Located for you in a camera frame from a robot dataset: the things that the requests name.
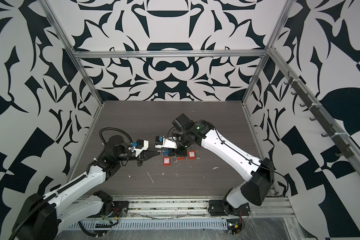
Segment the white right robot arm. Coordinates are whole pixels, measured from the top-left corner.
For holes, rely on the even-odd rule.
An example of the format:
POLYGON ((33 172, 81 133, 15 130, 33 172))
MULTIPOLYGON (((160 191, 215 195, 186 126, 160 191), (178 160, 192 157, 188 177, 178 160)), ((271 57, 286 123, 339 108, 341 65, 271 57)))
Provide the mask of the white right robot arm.
POLYGON ((229 164, 244 182, 230 190, 224 202, 233 209, 251 203, 261 206, 275 181, 275 167, 270 160, 261 160, 250 155, 226 139, 210 122, 194 122, 185 114, 172 122, 179 135, 176 139, 175 153, 197 144, 211 151, 229 164))

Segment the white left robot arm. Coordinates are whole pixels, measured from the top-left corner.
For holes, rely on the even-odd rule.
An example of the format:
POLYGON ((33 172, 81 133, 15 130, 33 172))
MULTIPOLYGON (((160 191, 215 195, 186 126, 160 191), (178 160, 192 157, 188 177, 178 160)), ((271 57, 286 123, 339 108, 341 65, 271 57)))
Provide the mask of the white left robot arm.
POLYGON ((149 150, 149 141, 127 144, 120 135, 103 141, 103 145, 100 155, 81 175, 49 193, 33 194, 26 199, 9 237, 11 240, 53 240, 66 228, 87 217, 110 214, 113 199, 102 191, 79 203, 76 200, 110 179, 121 168, 122 161, 135 160, 142 165, 160 155, 160 151, 149 150))

